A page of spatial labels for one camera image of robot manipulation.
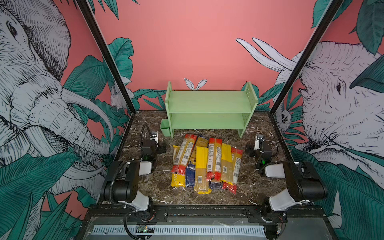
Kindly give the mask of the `small yellow pasta bag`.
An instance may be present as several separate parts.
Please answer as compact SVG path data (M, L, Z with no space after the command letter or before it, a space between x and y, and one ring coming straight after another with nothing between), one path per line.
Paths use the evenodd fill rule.
M198 136L197 141L196 141L196 146L207 148L209 146L209 138L205 138L203 136Z

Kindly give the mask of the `yellow orange spaghetti bag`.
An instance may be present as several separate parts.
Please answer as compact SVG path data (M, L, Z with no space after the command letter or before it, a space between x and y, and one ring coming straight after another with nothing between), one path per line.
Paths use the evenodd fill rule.
M222 143L221 180L227 184L233 184L233 156L232 147Z

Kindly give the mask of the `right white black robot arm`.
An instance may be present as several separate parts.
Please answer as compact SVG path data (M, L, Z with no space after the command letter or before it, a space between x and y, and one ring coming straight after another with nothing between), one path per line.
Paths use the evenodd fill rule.
M263 135L256 135L253 144L246 144L246 154L255 158L255 170L263 177L285 179L286 188L264 200L260 215L266 223L280 219L283 214L296 205L323 200L328 190L310 162L272 161L278 155L272 153Z

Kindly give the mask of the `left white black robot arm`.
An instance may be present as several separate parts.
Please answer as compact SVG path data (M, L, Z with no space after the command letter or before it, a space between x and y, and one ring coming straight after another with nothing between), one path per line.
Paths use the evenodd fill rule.
M142 126L139 147L141 155L138 159L110 164L101 188L101 201L130 208L143 222L149 222L156 215L155 207L152 198L139 191L139 180L140 176L155 171L158 155L165 153L166 147L159 144L158 132L151 131L148 124Z

